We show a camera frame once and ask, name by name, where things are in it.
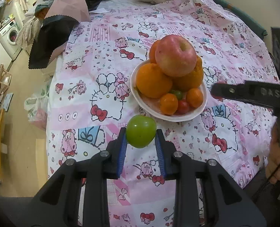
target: green apple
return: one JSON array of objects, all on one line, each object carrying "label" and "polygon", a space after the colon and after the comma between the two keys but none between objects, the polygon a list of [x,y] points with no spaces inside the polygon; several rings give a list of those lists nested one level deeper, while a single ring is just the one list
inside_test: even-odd
[{"label": "green apple", "polygon": [[144,148],[153,140],[156,131],[157,124],[154,119],[135,115],[126,126],[126,139],[133,147]]}]

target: red cherry tomato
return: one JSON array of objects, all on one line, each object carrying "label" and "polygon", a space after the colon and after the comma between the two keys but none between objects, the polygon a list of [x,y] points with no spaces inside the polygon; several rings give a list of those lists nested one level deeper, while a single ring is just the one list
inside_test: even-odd
[{"label": "red cherry tomato", "polygon": [[190,106],[187,103],[186,100],[179,100],[178,101],[178,109],[177,109],[177,113],[179,114],[185,114],[187,112],[189,112],[190,110]]}]

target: white paper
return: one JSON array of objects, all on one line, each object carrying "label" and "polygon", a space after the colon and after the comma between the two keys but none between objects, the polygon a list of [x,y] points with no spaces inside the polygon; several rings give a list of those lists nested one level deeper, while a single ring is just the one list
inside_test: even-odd
[{"label": "white paper", "polygon": [[89,11],[90,13],[107,13],[108,11],[105,8],[98,8],[93,11]]}]

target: metal bolt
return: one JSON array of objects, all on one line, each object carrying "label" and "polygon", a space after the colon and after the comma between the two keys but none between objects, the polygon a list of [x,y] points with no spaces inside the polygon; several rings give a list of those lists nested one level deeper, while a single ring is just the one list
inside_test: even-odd
[{"label": "metal bolt", "polygon": [[175,156],[175,157],[178,157],[178,158],[181,158],[181,157],[183,156],[183,153],[180,152],[180,151],[175,151],[175,152],[174,152],[174,156]]},{"label": "metal bolt", "polygon": [[71,166],[71,165],[74,164],[74,163],[75,163],[75,160],[74,160],[74,159],[67,159],[67,160],[65,161],[65,164],[68,165],[68,166]]},{"label": "metal bolt", "polygon": [[101,155],[102,157],[107,157],[107,156],[109,156],[109,151],[103,150],[103,151],[100,152],[100,155]]},{"label": "metal bolt", "polygon": [[208,161],[208,163],[209,163],[211,166],[217,165],[217,161],[216,161],[215,159],[210,159],[210,160]]}]

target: white bowl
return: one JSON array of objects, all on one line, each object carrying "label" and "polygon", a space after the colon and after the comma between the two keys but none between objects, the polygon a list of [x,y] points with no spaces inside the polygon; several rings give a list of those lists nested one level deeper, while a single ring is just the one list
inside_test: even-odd
[{"label": "white bowl", "polygon": [[130,78],[131,92],[132,92],[133,96],[135,97],[136,101],[138,102],[138,104],[140,105],[140,107],[142,107],[145,111],[149,112],[152,116],[154,116],[156,118],[171,121],[171,122],[182,122],[182,121],[192,120],[193,118],[197,117],[200,113],[203,112],[203,110],[206,106],[206,103],[207,103],[207,90],[206,90],[204,83],[202,83],[199,87],[199,89],[202,91],[203,97],[204,97],[204,101],[203,101],[202,105],[200,107],[198,107],[197,109],[190,111],[183,115],[175,115],[175,114],[173,114],[171,116],[164,115],[161,113],[159,108],[157,108],[156,105],[154,104],[154,103],[158,102],[157,100],[147,98],[144,96],[142,98],[140,96],[140,94],[138,93],[138,90],[136,87],[136,75],[137,75],[138,69],[142,65],[148,64],[148,63],[149,63],[149,60],[146,60],[146,61],[140,63],[134,69],[133,73],[131,74],[131,78]]}]

